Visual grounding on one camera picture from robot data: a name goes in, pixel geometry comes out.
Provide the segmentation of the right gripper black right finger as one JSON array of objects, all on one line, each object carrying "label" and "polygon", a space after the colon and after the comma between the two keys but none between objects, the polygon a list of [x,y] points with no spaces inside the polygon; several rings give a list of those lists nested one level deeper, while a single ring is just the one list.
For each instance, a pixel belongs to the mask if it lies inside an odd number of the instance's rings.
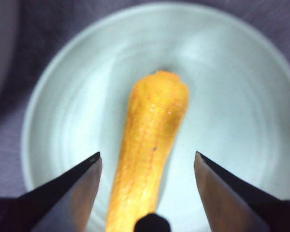
[{"label": "right gripper black right finger", "polygon": [[194,171],[211,231],[290,232],[290,200],[249,184],[200,152]]}]

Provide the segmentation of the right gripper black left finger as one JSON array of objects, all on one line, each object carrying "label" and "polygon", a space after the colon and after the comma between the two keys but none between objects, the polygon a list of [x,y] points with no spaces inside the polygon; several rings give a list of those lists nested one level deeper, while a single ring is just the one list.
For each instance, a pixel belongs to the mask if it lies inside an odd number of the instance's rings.
[{"label": "right gripper black left finger", "polygon": [[99,188],[97,152],[17,198],[0,198],[0,232],[83,232]]}]

